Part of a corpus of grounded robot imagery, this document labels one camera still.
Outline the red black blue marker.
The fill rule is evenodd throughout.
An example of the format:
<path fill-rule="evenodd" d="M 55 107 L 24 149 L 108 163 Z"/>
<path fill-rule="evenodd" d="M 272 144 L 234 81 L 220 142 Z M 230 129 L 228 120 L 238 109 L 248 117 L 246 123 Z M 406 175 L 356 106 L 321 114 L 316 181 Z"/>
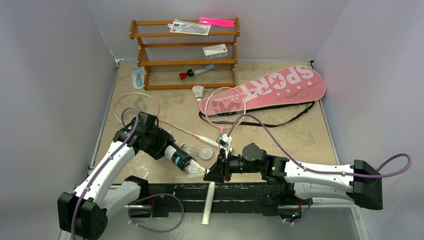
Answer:
<path fill-rule="evenodd" d="M 202 74 L 202 73 L 204 73 L 204 72 L 207 72 L 207 71 L 213 70 L 214 68 L 215 68 L 215 65 L 214 65 L 214 64 L 207 65 L 207 66 L 205 66 L 205 67 L 203 67 L 203 68 L 200 68 L 200 69 L 197 69 L 197 70 L 192 70 L 192 69 L 190 68 L 190 69 L 188 69 L 186 72 L 181 72 L 181 73 L 179 73 L 179 74 L 178 74 L 178 76 L 179 76 L 179 78 L 180 78 L 181 80 L 184 80 L 184 79 L 185 79 L 185 78 L 187 78 L 187 77 L 193 77 L 193 76 L 195 76 L 195 75 L 199 75 L 199 74 Z"/>

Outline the clear plastic tube lid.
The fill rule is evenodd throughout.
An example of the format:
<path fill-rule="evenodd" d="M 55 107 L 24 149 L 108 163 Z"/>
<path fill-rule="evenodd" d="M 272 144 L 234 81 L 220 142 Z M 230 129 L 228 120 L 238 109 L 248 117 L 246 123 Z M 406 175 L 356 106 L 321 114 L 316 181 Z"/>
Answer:
<path fill-rule="evenodd" d="M 198 156 L 203 160 L 209 160 L 214 155 L 214 150 L 212 147 L 205 145 L 199 148 Z"/>

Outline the white shuttlecock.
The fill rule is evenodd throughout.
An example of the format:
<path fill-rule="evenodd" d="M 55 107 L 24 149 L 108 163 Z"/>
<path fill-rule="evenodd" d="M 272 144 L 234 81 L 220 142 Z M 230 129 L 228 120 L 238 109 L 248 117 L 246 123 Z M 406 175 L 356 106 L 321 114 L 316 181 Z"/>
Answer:
<path fill-rule="evenodd" d="M 186 143 L 181 143 L 180 148 L 188 153 L 193 158 L 196 158 L 198 155 L 199 148 L 197 146 L 189 145 Z"/>
<path fill-rule="evenodd" d="M 192 92 L 194 93 L 196 97 L 196 101 L 198 103 L 200 103 L 201 100 L 203 99 L 204 91 L 205 91 L 205 87 L 202 85 L 195 85 L 192 87 Z"/>
<path fill-rule="evenodd" d="M 209 170 L 203 166 L 194 163 L 190 163 L 184 168 L 184 172 L 187 173 L 188 178 L 203 178 L 208 171 Z"/>

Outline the white shuttlecock beside lid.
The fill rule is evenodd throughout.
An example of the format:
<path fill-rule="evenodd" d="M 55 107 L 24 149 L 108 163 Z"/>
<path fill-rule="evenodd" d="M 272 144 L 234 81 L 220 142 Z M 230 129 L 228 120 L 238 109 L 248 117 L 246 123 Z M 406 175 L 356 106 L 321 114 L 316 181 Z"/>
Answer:
<path fill-rule="evenodd" d="M 186 143 L 181 143 L 180 148 L 188 153 L 193 158 L 196 158 L 198 155 L 199 148 L 197 146 L 189 145 Z"/>

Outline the light blue white device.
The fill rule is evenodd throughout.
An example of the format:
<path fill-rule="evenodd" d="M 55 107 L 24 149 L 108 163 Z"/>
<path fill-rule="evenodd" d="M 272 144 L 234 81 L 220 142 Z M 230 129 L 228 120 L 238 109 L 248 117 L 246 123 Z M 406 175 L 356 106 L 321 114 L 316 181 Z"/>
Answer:
<path fill-rule="evenodd" d="M 134 89 L 141 90 L 144 88 L 145 72 L 143 66 L 138 66 L 132 70 L 132 86 Z"/>

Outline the pink badminton racket left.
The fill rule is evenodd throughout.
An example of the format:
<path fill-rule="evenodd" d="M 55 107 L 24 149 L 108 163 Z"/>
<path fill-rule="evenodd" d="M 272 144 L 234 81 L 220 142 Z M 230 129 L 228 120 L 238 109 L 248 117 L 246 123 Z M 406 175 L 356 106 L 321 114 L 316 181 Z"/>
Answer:
<path fill-rule="evenodd" d="M 141 92 L 125 93 L 121 95 L 120 97 L 118 97 L 118 99 L 114 102 L 113 108 L 112 108 L 113 114 L 120 123 L 123 122 L 123 120 L 121 119 L 121 114 L 126 108 L 134 108 L 136 109 L 137 112 L 144 112 L 144 113 L 154 115 L 157 117 L 159 116 L 159 112 L 160 112 L 160 106 L 158 101 L 152 96 L 146 93 L 141 93 Z M 218 144 L 214 140 L 211 140 L 208 137 L 205 137 L 201 134 L 190 132 L 184 128 L 181 128 L 172 123 L 169 123 L 161 118 L 159 118 L 159 121 L 171 127 L 174 127 L 178 130 L 181 130 L 212 147 L 218 148 Z"/>

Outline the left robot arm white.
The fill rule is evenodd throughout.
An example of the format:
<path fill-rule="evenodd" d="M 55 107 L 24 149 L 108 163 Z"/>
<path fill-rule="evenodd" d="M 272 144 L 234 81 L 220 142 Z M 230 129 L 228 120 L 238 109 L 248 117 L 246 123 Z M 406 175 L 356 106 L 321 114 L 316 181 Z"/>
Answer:
<path fill-rule="evenodd" d="M 116 211 L 131 202 L 146 203 L 150 190 L 145 179 L 130 176 L 115 191 L 110 188 L 139 151 L 158 160 L 172 142 L 172 136 L 159 127 L 156 115 L 140 111 L 115 133 L 105 156 L 92 173 L 73 192 L 63 192 L 59 196 L 60 229 L 69 232 L 73 240 L 76 237 L 97 240 Z"/>

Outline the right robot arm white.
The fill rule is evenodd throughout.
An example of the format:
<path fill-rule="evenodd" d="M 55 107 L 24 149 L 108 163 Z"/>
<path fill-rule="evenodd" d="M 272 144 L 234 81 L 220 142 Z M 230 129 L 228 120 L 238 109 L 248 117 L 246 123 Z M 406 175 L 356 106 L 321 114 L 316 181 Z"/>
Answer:
<path fill-rule="evenodd" d="M 284 185 L 280 196 L 288 204 L 298 199 L 333 198 L 369 210 L 383 209 L 380 173 L 363 160 L 355 160 L 352 165 L 295 164 L 251 143 L 239 155 L 221 149 L 203 180 L 224 183 L 231 180 L 232 174 L 250 173 L 259 173 L 269 184 Z"/>

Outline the pink fluorescent bar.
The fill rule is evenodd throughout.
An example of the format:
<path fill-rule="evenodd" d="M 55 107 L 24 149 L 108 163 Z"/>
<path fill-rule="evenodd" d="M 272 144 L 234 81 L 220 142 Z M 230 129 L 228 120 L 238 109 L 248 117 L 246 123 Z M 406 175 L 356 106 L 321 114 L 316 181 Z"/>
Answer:
<path fill-rule="evenodd" d="M 199 23 L 204 25 L 228 27 L 228 28 L 233 28 L 235 25 L 234 20 L 225 20 L 225 19 L 207 18 L 207 17 L 200 17 Z"/>

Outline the black shuttlecock tube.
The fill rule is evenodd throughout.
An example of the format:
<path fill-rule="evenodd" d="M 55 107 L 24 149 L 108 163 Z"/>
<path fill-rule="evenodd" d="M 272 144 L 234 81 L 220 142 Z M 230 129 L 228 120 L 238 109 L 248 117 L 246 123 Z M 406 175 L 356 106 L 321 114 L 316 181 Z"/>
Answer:
<path fill-rule="evenodd" d="M 191 155 L 175 143 L 171 143 L 165 148 L 164 156 L 186 174 L 189 173 L 188 166 L 194 161 Z"/>

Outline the wooden three-tier shelf rack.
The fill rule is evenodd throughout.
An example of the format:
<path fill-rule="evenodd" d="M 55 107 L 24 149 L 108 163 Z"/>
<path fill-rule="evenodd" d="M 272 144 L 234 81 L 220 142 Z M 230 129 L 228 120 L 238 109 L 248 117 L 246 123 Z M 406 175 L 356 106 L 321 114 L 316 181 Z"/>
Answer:
<path fill-rule="evenodd" d="M 232 37 L 231 41 L 218 41 L 218 42 L 165 42 L 165 43 L 144 43 L 145 38 L 173 38 L 173 37 L 188 37 L 188 34 L 183 33 L 171 33 L 171 32 L 156 32 L 156 33 L 141 33 L 139 27 L 146 26 L 165 26 L 171 24 L 171 20 L 132 20 L 129 27 L 130 39 L 137 40 L 138 53 L 136 63 L 139 67 L 144 67 L 144 90 L 179 90 L 179 89 L 190 89 L 194 84 L 167 84 L 167 85 L 151 85 L 149 78 L 152 67 L 163 67 L 163 66 L 194 66 L 194 65 L 229 65 L 231 70 L 231 82 L 228 83 L 203 83 L 205 88 L 220 88 L 220 87 L 235 87 L 236 86 L 236 64 L 238 63 L 238 50 L 237 50 L 237 38 L 240 36 L 240 20 L 235 17 L 231 18 L 230 21 L 234 22 L 232 30 L 217 31 L 212 30 L 209 32 L 211 37 Z M 152 60 L 146 49 L 161 49 L 161 48 L 194 48 L 194 47 L 207 47 L 213 45 L 225 44 L 227 47 L 231 47 L 231 57 L 229 59 L 182 59 L 182 60 Z"/>

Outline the pink white badminton racket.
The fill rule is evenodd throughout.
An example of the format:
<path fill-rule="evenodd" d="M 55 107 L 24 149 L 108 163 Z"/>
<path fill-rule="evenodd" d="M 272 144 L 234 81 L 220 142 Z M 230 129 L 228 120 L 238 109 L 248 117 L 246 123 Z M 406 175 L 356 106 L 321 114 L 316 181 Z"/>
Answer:
<path fill-rule="evenodd" d="M 246 113 L 246 103 L 240 91 L 234 87 L 221 87 L 216 89 L 207 99 L 204 114 L 207 121 L 219 128 L 220 134 L 224 129 L 231 128 L 233 124 L 238 124 L 237 118 Z M 221 145 L 218 143 L 216 159 L 220 154 L 220 150 L 230 150 L 230 143 Z M 208 185 L 204 211 L 201 224 L 208 226 L 210 223 L 214 193 L 216 183 L 211 181 Z"/>

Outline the white red small box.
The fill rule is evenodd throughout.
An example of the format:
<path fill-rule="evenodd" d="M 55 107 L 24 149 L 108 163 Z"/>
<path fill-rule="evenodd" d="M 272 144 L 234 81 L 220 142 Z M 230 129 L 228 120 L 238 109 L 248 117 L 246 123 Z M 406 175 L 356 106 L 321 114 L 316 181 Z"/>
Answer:
<path fill-rule="evenodd" d="M 202 50 L 206 60 L 226 57 L 228 55 L 228 48 L 225 44 L 203 47 Z"/>

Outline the white packaged item on shelf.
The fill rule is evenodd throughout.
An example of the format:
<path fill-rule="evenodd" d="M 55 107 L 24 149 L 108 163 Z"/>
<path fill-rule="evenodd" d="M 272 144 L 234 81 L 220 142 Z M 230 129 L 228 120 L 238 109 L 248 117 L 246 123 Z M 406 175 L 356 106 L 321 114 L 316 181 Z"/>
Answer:
<path fill-rule="evenodd" d="M 174 20 L 172 23 L 168 23 L 167 26 L 170 28 L 170 33 L 199 36 L 207 36 L 212 27 L 209 24 L 200 24 L 180 20 Z"/>

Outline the pink sport racket bag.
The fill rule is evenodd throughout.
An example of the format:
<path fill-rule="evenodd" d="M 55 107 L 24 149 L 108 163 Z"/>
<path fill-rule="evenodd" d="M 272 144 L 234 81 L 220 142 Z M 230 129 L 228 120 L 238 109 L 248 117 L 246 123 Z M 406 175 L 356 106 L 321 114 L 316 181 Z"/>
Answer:
<path fill-rule="evenodd" d="M 294 65 L 238 85 L 246 111 L 300 105 L 320 100 L 326 92 L 322 77 L 312 68 Z"/>

